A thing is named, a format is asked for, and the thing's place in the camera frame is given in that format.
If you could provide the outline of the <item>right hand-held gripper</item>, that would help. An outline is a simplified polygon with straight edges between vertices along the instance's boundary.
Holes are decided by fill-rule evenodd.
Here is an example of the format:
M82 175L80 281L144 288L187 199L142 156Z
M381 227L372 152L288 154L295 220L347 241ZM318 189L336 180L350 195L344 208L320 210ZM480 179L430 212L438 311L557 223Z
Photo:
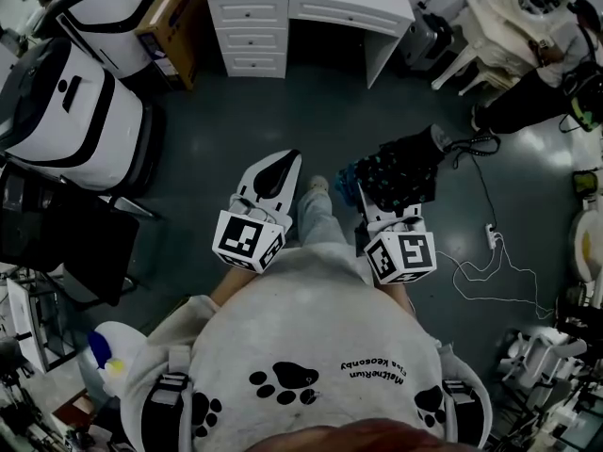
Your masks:
M359 186L370 238L364 254L379 284L413 283L437 269L433 233L426 229L421 205L401 215L384 212Z

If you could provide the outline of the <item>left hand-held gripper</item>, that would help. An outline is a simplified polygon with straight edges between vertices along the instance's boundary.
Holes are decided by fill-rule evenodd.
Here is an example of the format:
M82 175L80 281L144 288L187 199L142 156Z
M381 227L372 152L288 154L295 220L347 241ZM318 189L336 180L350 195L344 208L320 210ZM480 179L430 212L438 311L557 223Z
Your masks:
M300 152L280 151L249 166L221 210L212 251L229 266L264 273L285 246L289 215L302 170ZM252 202L275 198L275 204Z

